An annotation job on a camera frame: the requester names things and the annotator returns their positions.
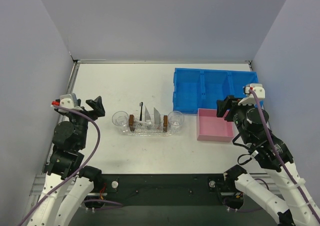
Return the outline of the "clear plastic cup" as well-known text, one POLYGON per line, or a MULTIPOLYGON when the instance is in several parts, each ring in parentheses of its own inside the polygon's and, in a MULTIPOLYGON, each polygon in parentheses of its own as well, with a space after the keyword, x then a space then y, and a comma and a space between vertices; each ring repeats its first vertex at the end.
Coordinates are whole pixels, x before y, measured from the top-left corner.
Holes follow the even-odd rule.
POLYGON ((168 114, 168 124, 173 132, 181 130, 184 122, 185 116, 180 111, 172 111, 168 114))
POLYGON ((112 123, 122 133, 129 130, 129 115, 125 111, 117 111, 112 116, 112 123))

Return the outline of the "black toothbrush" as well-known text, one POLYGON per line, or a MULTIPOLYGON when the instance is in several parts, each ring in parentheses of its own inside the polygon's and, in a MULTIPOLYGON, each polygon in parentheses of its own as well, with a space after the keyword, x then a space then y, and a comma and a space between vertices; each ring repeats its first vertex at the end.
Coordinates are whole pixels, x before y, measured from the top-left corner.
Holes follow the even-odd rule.
POLYGON ((140 106, 139 120, 140 120, 140 121, 142 121, 142 119, 143 119, 143 105, 144 105, 143 102, 140 102, 140 103, 139 103, 139 106, 140 106))

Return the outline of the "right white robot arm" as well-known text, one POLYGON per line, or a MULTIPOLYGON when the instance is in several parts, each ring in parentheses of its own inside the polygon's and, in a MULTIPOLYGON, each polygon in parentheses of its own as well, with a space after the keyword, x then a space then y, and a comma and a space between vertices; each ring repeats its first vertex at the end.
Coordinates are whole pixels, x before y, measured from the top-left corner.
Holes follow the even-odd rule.
POLYGON ((279 226, 318 226, 320 208, 308 193, 292 154, 268 128, 269 115, 259 99, 252 94, 247 99, 253 103, 245 105, 243 98, 233 95, 218 100, 216 115, 235 124, 242 147, 272 179, 282 197, 260 185, 240 164, 224 172, 225 183, 250 197, 279 226))

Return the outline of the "white red-capped toothpaste tube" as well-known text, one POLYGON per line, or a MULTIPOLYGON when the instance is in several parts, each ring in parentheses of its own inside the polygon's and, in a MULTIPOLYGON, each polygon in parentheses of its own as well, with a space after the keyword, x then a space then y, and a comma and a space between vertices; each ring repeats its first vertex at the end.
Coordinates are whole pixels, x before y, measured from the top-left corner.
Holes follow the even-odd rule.
POLYGON ((153 108, 153 115, 154 115, 154 124, 157 127, 159 127, 161 125, 161 114, 155 107, 153 108))

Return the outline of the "white toothbrush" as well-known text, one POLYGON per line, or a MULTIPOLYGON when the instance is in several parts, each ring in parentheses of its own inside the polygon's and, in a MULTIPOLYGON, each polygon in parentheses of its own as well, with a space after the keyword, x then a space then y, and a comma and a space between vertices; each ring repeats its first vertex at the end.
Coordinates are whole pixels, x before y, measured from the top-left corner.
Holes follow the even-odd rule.
POLYGON ((147 126, 152 125, 152 121, 151 120, 147 120, 147 121, 136 120, 134 123, 135 124, 140 124, 140 125, 147 125, 147 126))

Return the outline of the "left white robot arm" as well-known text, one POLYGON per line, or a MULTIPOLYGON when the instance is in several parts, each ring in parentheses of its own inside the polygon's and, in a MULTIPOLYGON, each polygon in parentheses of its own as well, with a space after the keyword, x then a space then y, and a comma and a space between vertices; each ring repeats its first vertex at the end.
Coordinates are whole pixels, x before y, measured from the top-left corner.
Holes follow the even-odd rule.
POLYGON ((90 110, 81 106, 74 93, 62 95, 51 103, 68 120, 54 128, 52 155, 45 167, 41 195, 20 225, 28 222, 30 226, 66 226, 86 196, 103 187, 102 171, 87 165, 98 146, 94 146, 88 157, 81 150, 86 147, 89 123, 98 130, 95 121, 106 112, 101 96, 86 100, 86 104, 90 110))

